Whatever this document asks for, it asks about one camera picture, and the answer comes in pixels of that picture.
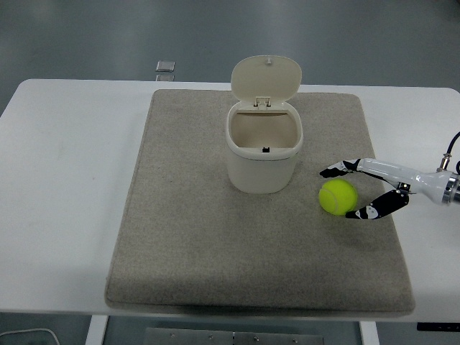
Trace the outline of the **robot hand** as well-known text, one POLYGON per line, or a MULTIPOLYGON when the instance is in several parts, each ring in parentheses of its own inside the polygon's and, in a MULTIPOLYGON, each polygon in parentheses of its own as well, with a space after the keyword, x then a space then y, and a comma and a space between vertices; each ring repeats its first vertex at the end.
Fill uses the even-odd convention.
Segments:
POLYGON ((348 211, 348 219, 380 219, 409 204, 411 194, 422 193, 434 203, 441 204, 451 173, 424 173, 373 158, 342 160, 320 171, 324 178, 337 178, 348 173, 364 173, 389 183, 393 189, 366 206, 348 211))

